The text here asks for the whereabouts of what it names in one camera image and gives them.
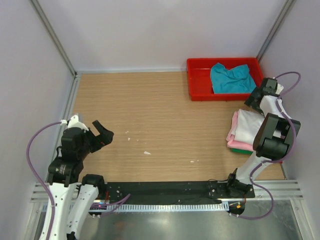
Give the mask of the white t shirt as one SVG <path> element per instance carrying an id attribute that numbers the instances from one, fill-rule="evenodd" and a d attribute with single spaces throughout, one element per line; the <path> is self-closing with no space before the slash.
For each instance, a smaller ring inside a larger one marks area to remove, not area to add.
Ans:
<path id="1" fill-rule="evenodd" d="M 240 109 L 238 111 L 234 139 L 238 142 L 253 145 L 264 119 L 265 117 L 261 114 Z"/>

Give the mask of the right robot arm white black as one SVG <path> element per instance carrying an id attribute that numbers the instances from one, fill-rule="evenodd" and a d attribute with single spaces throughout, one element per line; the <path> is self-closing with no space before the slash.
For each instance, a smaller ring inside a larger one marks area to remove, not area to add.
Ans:
<path id="1" fill-rule="evenodd" d="M 260 173 L 284 160 L 295 145 L 301 123 L 291 118 L 283 107 L 285 93 L 277 79 L 264 78 L 244 102 L 263 114 L 264 120 L 254 138 L 253 153 L 244 165 L 228 176 L 225 192 L 229 197 L 248 197 Z"/>

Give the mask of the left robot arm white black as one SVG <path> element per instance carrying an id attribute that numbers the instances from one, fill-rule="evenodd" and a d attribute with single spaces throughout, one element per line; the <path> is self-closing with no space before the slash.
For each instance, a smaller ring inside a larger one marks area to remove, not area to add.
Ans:
<path id="1" fill-rule="evenodd" d="M 104 177 L 87 174 L 78 184 L 84 168 L 85 158 L 109 145 L 114 133 L 99 121 L 92 124 L 98 135 L 81 122 L 68 121 L 63 131 L 58 154 L 48 167 L 49 196 L 45 220 L 40 234 L 41 240 L 77 240 L 81 227 L 94 200 L 106 194 Z"/>

